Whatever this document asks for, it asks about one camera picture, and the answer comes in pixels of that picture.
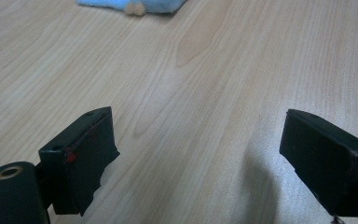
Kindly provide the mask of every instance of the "wood grain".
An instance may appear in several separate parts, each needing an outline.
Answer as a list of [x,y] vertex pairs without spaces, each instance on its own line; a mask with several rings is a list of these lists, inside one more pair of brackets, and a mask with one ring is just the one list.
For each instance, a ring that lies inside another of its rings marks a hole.
[[358,1],[0,0],[0,166],[109,105],[121,155],[52,223],[329,223],[279,144],[288,108],[358,136]]

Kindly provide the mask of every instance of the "metal ring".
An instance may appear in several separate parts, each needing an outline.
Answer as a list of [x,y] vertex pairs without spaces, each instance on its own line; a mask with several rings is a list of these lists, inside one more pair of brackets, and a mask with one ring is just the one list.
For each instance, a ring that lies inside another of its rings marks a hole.
[[13,176],[18,175],[19,173],[21,173],[22,171],[22,167],[20,166],[9,166],[6,169],[2,170],[0,172],[0,180],[4,180],[4,179],[10,179]]

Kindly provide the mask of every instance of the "wooden table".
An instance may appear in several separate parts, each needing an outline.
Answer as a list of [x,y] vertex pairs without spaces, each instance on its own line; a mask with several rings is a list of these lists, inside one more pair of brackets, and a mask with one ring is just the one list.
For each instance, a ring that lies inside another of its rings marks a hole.
[[358,136],[358,1],[0,0],[0,166],[103,106],[121,155],[52,223],[330,223],[279,146],[289,108]]

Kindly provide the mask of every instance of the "blue stuffed toy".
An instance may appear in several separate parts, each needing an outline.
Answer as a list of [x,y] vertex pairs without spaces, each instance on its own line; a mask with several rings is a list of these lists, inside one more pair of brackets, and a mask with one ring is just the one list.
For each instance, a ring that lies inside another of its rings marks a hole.
[[128,15],[142,16],[147,13],[173,13],[185,0],[76,0],[89,7],[112,7]]

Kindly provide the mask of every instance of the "red mark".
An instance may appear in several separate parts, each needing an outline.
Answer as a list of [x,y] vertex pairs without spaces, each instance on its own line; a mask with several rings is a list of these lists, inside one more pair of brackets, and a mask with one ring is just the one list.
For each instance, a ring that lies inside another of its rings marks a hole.
[[75,160],[76,160],[76,155],[73,154],[73,153],[69,154],[69,155],[66,157],[66,162],[68,162],[68,163],[72,163],[72,162],[74,162]]

